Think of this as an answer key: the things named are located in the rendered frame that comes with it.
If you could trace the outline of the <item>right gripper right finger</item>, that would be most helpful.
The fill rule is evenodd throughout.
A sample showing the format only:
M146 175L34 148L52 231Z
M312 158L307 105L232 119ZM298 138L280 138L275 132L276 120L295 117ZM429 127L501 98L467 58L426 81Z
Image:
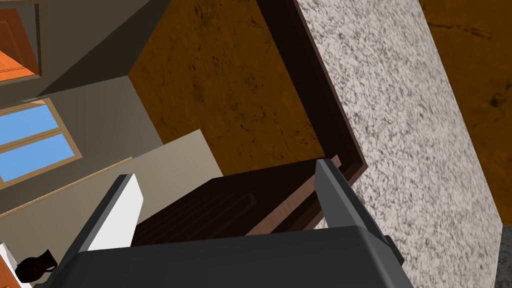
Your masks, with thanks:
M331 159L316 161L314 188L329 228L359 226L377 238L384 237L376 221Z

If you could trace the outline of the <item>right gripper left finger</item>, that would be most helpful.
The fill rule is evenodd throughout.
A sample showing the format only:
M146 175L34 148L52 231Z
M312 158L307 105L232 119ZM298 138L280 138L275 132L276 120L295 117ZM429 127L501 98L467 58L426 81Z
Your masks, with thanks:
M136 176L121 174L69 247L69 253L129 247L142 204Z

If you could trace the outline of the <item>dark jug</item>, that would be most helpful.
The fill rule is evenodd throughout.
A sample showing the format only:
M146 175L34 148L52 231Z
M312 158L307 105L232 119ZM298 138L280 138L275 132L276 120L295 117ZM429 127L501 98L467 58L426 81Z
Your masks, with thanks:
M42 278L45 273L52 272L58 266L51 252L47 249L37 257L28 257L20 262L15 274L21 283L32 283Z

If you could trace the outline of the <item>wood framed window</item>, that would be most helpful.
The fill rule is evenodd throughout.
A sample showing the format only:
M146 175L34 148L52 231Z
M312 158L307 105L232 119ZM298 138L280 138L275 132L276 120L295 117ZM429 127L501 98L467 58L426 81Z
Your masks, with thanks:
M49 98L0 109L0 190L81 157Z

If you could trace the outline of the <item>dark brown cupboard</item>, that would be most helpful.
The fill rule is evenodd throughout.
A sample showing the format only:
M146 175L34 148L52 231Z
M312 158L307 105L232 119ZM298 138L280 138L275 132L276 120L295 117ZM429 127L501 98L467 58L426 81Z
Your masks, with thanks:
M297 0L256 0L287 73L297 91L316 138L327 158L338 159L338 169L353 185L367 169L334 85L327 73ZM271 167L270 178L289 196L259 222L251 235L273 232L301 204L309 205L293 226L309 230L323 213L315 192L315 159Z

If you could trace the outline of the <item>orange door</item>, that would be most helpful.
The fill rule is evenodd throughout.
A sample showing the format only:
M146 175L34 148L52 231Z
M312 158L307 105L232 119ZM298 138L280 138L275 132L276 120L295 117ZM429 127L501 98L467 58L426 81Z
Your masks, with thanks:
M0 0L0 86L42 75L40 6Z

